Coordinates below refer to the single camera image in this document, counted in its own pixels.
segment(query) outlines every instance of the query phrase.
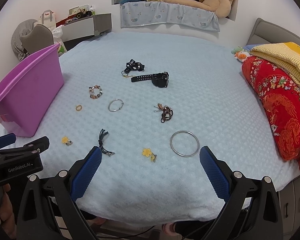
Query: orange and white plush toy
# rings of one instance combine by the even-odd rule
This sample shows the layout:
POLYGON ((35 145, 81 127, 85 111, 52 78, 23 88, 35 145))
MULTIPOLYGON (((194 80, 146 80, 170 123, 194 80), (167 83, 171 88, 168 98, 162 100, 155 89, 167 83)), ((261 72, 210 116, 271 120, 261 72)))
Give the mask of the orange and white plush toy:
POLYGON ((236 54, 234 54, 234 58, 239 60, 242 63, 247 59, 247 57, 251 57, 251 56, 252 55, 250 55, 250 53, 245 50, 238 51, 236 52, 236 54))

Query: white bottle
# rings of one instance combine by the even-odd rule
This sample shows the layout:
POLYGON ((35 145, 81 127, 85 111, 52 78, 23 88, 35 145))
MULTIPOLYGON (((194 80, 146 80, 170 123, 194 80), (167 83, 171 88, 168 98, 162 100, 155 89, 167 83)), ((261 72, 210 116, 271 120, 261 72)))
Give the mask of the white bottle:
POLYGON ((96 14, 96 10, 94 9, 94 7, 91 5, 89 11, 92 12, 92 15, 96 14))

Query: bed headboard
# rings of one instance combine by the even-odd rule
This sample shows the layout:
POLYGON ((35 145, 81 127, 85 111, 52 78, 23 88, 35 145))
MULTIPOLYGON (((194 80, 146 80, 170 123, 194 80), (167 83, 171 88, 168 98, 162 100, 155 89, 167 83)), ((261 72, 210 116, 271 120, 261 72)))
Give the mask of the bed headboard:
POLYGON ((288 41, 292 41, 300 46, 300 37, 278 25, 258 18, 252 29, 247 45, 288 41))

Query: yellow quilt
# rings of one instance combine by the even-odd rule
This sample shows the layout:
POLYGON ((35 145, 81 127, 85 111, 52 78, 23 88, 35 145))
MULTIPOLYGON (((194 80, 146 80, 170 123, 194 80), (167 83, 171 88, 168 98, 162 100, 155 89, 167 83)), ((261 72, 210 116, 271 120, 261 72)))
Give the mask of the yellow quilt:
POLYGON ((283 69, 300 86, 300 46, 293 42, 255 46, 250 54, 264 58, 283 69))

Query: drawer handle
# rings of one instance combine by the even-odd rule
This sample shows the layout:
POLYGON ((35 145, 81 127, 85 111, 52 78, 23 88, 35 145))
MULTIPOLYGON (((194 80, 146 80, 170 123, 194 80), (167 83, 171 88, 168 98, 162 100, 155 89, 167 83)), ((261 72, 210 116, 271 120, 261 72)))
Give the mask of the drawer handle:
POLYGON ((286 218, 288 217, 288 205, 289 203, 286 204, 286 218))

